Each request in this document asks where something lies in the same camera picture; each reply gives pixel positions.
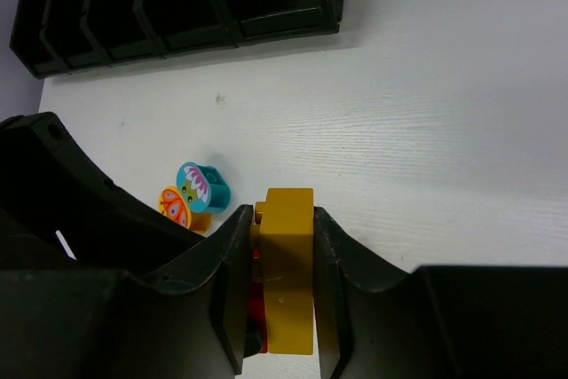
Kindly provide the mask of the red small lego brick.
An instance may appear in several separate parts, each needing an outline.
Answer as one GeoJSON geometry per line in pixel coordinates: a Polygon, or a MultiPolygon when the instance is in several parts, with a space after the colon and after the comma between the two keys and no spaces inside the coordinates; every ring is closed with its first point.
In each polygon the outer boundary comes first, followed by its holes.
{"type": "Polygon", "coordinates": [[[252,281],[248,298],[247,334],[244,357],[267,353],[268,339],[264,306],[262,259],[258,249],[252,252],[252,281]]]}

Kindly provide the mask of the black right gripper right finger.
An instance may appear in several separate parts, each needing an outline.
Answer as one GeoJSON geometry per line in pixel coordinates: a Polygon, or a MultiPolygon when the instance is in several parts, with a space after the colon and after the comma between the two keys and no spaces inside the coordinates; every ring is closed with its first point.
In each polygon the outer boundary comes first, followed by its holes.
{"type": "Polygon", "coordinates": [[[567,271],[405,272],[316,208],[313,290],[324,378],[564,378],[567,271]]]}

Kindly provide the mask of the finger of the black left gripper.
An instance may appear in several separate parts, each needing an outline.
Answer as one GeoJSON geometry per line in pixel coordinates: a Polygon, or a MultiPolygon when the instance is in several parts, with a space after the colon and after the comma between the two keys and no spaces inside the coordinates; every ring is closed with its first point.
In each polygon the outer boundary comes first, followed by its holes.
{"type": "Polygon", "coordinates": [[[1,207],[51,245],[62,233],[77,261],[130,272],[203,240],[119,187],[52,112],[2,121],[1,207]]]}

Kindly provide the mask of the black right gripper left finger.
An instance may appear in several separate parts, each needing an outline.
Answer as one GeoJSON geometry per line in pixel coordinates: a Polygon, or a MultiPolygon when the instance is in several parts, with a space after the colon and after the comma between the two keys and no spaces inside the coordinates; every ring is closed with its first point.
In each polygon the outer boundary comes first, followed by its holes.
{"type": "Polygon", "coordinates": [[[143,278],[88,268],[1,216],[4,378],[233,378],[262,349],[249,317],[254,213],[143,278]]]}

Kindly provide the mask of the yellow long lego brick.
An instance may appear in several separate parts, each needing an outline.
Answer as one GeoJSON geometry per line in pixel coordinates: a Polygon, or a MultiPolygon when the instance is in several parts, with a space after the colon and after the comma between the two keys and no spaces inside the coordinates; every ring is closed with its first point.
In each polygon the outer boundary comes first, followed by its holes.
{"type": "Polygon", "coordinates": [[[314,193],[271,188],[256,203],[252,252],[261,254],[267,353],[311,356],[314,348],[314,193]]]}

